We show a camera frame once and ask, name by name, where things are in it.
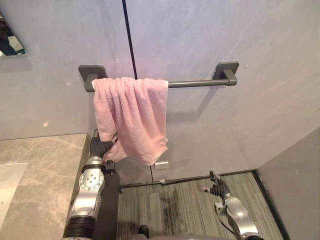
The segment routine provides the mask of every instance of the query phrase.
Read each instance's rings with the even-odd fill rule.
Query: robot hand
[[[202,187],[202,190],[221,197],[222,202],[214,204],[215,212],[221,224],[232,232],[237,240],[263,240],[242,202],[237,197],[231,196],[228,186],[218,174],[215,174],[212,170],[209,172],[210,179],[213,182],[212,187]],[[222,222],[220,216],[227,217],[233,231]]]

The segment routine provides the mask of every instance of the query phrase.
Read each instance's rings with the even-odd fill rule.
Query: black shoe
[[[141,225],[138,233],[145,235],[146,238],[149,239],[149,229],[146,225]]]

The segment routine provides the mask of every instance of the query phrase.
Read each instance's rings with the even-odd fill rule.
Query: mirror
[[[25,48],[0,13],[0,57],[23,55]]]

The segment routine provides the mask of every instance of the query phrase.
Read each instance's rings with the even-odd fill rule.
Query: black vertical line
[[[151,180],[152,180],[152,182],[154,181],[154,175],[152,174],[152,168],[151,168],[151,166],[150,166],[150,172],[151,172]]]
[[[130,27],[129,27],[129,19],[128,19],[126,0],[122,0],[122,6],[123,6],[125,26],[126,26],[126,33],[128,34],[128,41],[129,41],[129,48],[130,48],[130,54],[131,54],[134,78],[138,79],[137,70],[136,70],[136,63],[135,63],[135,56],[134,56],[134,49],[132,47],[132,41],[131,41],[131,34],[130,34]]]
[[[260,191],[262,192],[262,195],[266,201],[266,204],[268,205],[270,212],[274,218],[274,221],[276,223],[276,225],[279,228],[279,231],[283,237],[284,240],[290,240],[289,234],[285,228],[284,223],[282,222],[280,215],[275,207],[274,202],[272,201],[271,197],[269,196],[268,190],[266,189],[264,183],[262,182],[259,173],[257,170],[253,170],[252,171],[252,175],[256,181],[256,183],[258,184]]]

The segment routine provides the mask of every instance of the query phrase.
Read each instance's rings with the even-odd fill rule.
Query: marble countertop
[[[87,134],[0,141],[0,165],[28,163],[0,230],[0,240],[59,240],[64,232]]]

